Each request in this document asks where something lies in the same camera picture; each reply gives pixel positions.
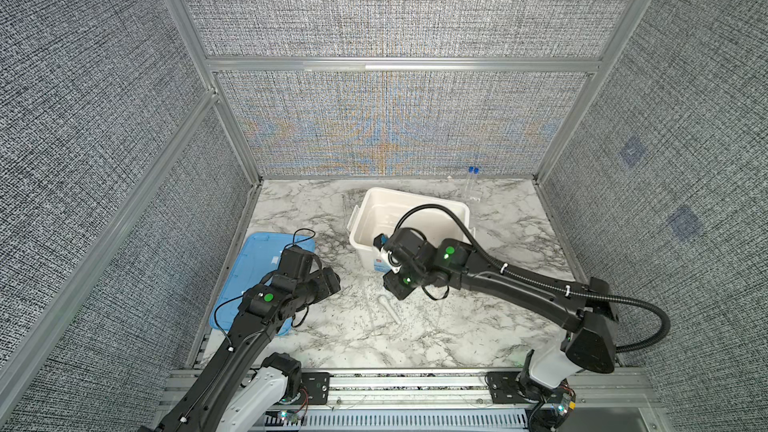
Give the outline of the white ceramic pestle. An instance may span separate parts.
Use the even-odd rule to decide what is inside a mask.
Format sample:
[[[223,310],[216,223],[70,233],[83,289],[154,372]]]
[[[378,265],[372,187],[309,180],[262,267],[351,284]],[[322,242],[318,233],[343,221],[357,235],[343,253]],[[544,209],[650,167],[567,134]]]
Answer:
[[[400,325],[402,323],[402,319],[400,315],[398,314],[398,312],[395,310],[395,308],[393,307],[393,305],[385,295],[379,295],[377,297],[377,301],[395,324]]]

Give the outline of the white plastic storage box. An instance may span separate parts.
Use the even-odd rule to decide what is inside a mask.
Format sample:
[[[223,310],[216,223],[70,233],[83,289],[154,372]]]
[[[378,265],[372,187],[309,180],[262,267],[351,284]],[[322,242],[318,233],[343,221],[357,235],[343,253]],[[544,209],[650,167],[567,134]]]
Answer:
[[[349,241],[356,250],[364,270],[386,273],[389,263],[381,259],[373,240],[380,234],[391,236],[399,220],[411,209],[424,204],[446,207],[465,226],[470,226],[470,209],[463,203],[425,195],[374,187],[369,189],[362,202],[355,205],[347,223]],[[405,220],[404,227],[412,227],[426,235],[433,245],[445,238],[467,242],[459,226],[445,213],[436,209],[416,212]]]

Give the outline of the blue plastic box lid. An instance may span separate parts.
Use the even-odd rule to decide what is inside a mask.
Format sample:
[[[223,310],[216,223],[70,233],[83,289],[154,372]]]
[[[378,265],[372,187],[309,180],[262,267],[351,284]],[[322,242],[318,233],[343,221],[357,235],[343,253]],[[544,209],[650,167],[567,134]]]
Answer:
[[[296,234],[256,232],[245,240],[210,314],[209,325],[213,330],[230,330],[241,295],[276,270],[283,249],[292,244],[314,252],[314,232],[310,229],[300,229]]]

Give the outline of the clear acrylic tube rack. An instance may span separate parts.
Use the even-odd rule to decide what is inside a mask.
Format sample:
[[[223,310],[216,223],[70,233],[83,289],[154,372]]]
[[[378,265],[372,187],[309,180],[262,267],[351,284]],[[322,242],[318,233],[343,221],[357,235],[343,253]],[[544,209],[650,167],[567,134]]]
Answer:
[[[472,176],[465,181],[458,198],[467,204],[479,204],[490,200],[494,194],[496,181],[480,176]]]

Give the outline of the blue capped test tube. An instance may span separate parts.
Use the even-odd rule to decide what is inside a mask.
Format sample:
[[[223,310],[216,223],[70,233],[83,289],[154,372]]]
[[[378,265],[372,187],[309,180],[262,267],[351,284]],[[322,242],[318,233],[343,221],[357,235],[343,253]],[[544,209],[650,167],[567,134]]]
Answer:
[[[481,200],[481,193],[479,192],[479,189],[478,189],[479,172],[480,172],[479,168],[475,166],[475,175],[472,183],[471,194],[469,197],[472,201],[476,201],[476,202],[479,202]]]
[[[465,185],[464,185],[464,189],[463,189],[463,196],[462,197],[465,200],[469,200],[469,197],[470,197],[470,194],[471,194],[471,188],[472,188],[472,183],[473,183],[474,175],[475,175],[475,167],[474,166],[470,166],[468,168],[468,173],[467,173],[467,177],[466,177],[466,181],[465,181]]]

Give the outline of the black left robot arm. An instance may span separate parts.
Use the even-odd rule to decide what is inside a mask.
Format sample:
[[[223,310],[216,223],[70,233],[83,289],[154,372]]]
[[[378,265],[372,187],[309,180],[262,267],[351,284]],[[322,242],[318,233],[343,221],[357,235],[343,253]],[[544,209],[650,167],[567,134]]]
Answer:
[[[340,277],[297,245],[284,249],[277,269],[248,289],[225,341],[155,431],[213,431],[258,355],[283,323],[338,293]]]

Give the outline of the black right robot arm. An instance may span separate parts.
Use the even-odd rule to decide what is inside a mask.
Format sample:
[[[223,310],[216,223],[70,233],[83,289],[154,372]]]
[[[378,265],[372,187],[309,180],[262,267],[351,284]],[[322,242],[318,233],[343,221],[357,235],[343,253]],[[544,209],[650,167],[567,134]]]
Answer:
[[[384,287],[399,300],[428,286],[467,290],[522,307],[561,327],[562,337],[526,355],[515,379],[517,394],[524,400],[548,397],[581,371],[615,371],[615,308],[593,298],[589,286],[506,263],[496,265],[472,244],[457,239],[447,238],[434,246],[407,227],[390,236],[376,236],[373,246],[390,266]]]

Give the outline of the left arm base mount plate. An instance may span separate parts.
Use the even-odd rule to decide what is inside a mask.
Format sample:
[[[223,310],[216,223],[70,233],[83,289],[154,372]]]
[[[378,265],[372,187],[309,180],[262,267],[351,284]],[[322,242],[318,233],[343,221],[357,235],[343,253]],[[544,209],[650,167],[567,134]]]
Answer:
[[[327,372],[303,372],[301,375],[300,405],[326,405],[332,375]]]

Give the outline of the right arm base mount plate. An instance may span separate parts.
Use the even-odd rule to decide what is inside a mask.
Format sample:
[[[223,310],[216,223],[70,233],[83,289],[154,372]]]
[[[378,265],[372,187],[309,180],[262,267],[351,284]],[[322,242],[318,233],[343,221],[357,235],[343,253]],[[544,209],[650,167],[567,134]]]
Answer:
[[[524,404],[526,402],[519,391],[518,375],[518,371],[491,371],[486,373],[485,382],[493,404]]]

